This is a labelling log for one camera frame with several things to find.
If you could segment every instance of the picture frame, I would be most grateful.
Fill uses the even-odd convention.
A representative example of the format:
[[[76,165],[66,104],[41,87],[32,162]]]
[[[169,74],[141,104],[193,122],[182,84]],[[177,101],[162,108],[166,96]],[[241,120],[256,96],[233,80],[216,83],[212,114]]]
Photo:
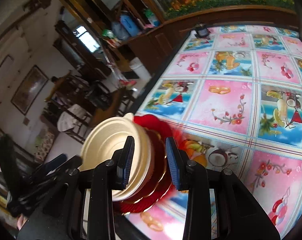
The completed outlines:
[[[23,115],[26,115],[48,80],[48,77],[38,68],[38,66],[34,65],[17,88],[11,99],[11,103]]]

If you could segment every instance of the table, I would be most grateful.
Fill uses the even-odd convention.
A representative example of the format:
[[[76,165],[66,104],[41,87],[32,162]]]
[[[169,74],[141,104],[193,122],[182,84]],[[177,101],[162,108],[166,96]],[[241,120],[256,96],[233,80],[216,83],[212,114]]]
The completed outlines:
[[[231,169],[283,238],[302,214],[302,42],[273,26],[209,30],[209,39],[184,39],[130,111],[166,121],[206,168]],[[186,204],[175,191],[126,218],[151,240],[182,239]],[[215,238],[213,192],[211,204]]]

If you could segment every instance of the white paper bowl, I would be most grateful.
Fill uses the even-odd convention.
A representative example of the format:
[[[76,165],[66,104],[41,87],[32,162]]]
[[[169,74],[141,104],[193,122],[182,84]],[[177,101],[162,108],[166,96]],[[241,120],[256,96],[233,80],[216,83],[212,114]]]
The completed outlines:
[[[150,139],[144,128],[135,124],[133,114],[112,117],[98,124],[85,140],[81,157],[81,171],[95,168],[101,162],[111,159],[114,151],[122,149],[127,136],[134,138],[134,154],[129,183],[125,190],[112,191],[112,200],[121,201],[134,195],[149,180],[154,167],[154,154]]]

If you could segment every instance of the wooden cabinet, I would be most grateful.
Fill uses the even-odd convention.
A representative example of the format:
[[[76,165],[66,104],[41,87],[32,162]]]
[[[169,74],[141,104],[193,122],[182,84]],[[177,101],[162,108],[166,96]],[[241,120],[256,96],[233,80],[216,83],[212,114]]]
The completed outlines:
[[[198,23],[223,25],[252,23],[277,25],[298,29],[298,18],[294,11],[264,5],[239,5],[213,8],[195,12],[166,21],[159,27],[142,34],[128,43],[134,54],[150,73],[155,73],[174,47]]]

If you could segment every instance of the stacked plates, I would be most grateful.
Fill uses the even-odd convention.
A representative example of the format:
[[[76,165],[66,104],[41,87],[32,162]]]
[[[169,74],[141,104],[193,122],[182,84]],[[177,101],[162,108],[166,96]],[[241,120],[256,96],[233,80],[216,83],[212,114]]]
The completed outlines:
[[[122,149],[127,136],[133,136],[135,143],[129,183],[123,191],[112,191],[113,201],[130,198],[151,178],[154,151],[145,129],[133,122],[131,113],[124,117],[112,117],[91,131],[81,150],[83,164],[79,169],[93,169],[101,162],[111,159],[114,151]]]
[[[148,210],[168,192],[171,186],[171,174],[167,165],[164,145],[165,139],[172,136],[169,125],[151,114],[135,116],[134,122],[147,131],[155,152],[155,166],[150,180],[144,187],[130,198],[113,203],[114,211],[120,214]]]

